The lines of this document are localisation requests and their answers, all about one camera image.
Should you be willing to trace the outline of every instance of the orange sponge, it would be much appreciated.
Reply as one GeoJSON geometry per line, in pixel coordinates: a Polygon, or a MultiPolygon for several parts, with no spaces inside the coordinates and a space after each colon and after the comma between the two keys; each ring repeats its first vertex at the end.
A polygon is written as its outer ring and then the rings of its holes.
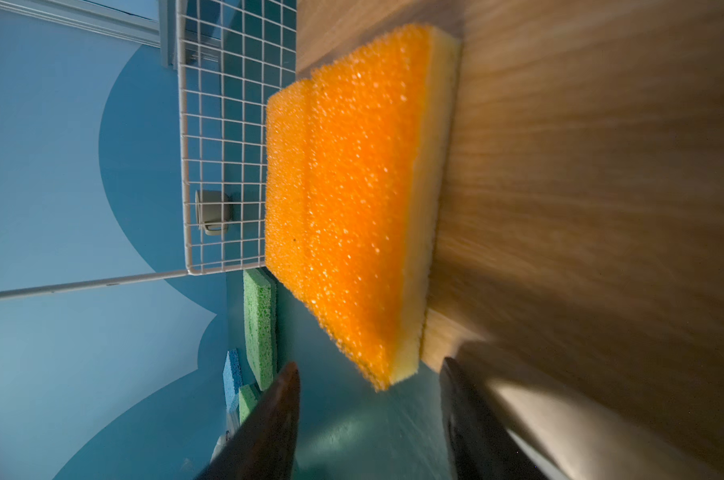
{"type": "Polygon", "coordinates": [[[376,389],[418,369],[458,59],[452,37],[407,25],[312,72],[297,295],[376,389]]]}

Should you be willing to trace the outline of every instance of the wooden surface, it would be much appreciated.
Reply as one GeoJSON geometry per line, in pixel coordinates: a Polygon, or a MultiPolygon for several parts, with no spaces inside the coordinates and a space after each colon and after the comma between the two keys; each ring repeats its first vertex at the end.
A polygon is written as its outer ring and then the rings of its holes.
{"type": "Polygon", "coordinates": [[[301,0],[299,76],[413,20],[464,42],[424,361],[628,426],[573,478],[724,475],[724,0],[301,0]]]}

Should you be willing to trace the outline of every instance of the blue wall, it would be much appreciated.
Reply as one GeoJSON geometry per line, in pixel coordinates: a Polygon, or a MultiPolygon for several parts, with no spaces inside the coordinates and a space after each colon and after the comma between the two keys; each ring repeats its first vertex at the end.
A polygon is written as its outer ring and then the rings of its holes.
{"type": "MultiPolygon", "coordinates": [[[[0,290],[182,268],[174,78],[154,49],[0,11],[0,290]]],[[[224,289],[0,302],[0,480],[193,476],[223,428],[224,289]]]]}

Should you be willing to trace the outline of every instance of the wire rack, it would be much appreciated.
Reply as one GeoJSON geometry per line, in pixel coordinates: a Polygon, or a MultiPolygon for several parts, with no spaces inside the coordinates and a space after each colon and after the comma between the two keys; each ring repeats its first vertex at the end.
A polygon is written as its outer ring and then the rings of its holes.
{"type": "Polygon", "coordinates": [[[176,7],[186,268],[265,264],[271,95],[295,80],[295,0],[188,0],[176,7]]]}

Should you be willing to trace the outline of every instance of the metal rod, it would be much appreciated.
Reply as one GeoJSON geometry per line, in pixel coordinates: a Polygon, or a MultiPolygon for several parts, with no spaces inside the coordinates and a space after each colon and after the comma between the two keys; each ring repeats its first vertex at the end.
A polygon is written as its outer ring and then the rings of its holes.
{"type": "Polygon", "coordinates": [[[33,286],[31,288],[20,288],[18,290],[4,290],[0,292],[0,300],[8,300],[11,298],[20,298],[23,296],[47,295],[49,293],[72,292],[73,290],[84,290],[88,288],[96,288],[99,286],[125,285],[127,283],[151,282],[153,280],[165,280],[168,278],[178,278],[186,276],[186,270],[175,270],[172,272],[162,272],[160,274],[141,274],[130,276],[117,276],[114,278],[104,278],[100,280],[89,280],[86,282],[60,283],[58,285],[33,286]]]}

